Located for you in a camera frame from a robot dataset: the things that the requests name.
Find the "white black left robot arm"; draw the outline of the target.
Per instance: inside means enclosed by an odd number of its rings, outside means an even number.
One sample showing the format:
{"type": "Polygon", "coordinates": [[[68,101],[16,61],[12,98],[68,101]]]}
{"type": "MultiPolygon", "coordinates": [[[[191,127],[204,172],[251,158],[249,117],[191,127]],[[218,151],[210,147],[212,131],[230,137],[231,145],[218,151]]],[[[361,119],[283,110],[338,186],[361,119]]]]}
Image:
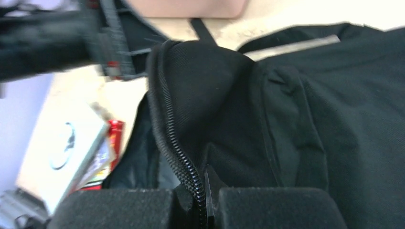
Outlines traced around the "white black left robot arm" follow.
{"type": "Polygon", "coordinates": [[[124,0],[64,0],[43,9],[18,0],[0,9],[0,80],[95,64],[101,76],[130,81],[162,35],[124,0]]]}

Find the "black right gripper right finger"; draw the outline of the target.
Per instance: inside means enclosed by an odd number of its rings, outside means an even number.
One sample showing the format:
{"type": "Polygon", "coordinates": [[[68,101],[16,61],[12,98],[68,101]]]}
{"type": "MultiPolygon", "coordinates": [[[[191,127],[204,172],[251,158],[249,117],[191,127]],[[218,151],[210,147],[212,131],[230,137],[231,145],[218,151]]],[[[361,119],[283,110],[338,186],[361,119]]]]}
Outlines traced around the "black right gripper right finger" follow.
{"type": "Polygon", "coordinates": [[[345,229],[328,193],[316,188],[228,187],[211,166],[204,172],[211,229],[345,229]]]}

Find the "black fabric student bag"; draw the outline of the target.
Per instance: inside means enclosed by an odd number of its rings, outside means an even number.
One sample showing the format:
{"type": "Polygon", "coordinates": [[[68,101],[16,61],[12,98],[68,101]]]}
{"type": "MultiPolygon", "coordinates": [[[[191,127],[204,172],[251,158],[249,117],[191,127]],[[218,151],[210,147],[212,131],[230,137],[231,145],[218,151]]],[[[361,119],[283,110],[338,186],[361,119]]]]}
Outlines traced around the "black fabric student bag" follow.
{"type": "Polygon", "coordinates": [[[124,156],[103,188],[180,181],[198,222],[215,188],[312,187],[351,229],[405,226],[405,30],[295,26],[237,51],[165,41],[146,60],[124,156]]]}

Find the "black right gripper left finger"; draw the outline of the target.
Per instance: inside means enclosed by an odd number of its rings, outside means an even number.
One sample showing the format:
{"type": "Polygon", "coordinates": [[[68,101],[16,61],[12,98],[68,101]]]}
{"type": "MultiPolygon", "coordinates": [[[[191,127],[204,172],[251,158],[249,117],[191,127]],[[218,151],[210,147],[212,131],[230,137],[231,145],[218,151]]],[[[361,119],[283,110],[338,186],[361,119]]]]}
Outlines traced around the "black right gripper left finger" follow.
{"type": "Polygon", "coordinates": [[[79,190],[57,208],[49,229],[199,229],[184,189],[79,190]]]}

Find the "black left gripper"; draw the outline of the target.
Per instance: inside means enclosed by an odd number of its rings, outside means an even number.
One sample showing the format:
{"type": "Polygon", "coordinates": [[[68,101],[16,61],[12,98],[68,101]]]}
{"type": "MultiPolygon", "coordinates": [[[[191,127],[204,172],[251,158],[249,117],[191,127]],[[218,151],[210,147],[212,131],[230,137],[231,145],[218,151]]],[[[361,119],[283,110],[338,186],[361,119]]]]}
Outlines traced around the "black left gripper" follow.
{"type": "Polygon", "coordinates": [[[112,80],[145,77],[149,28],[127,0],[81,0],[91,57],[112,80]]]}

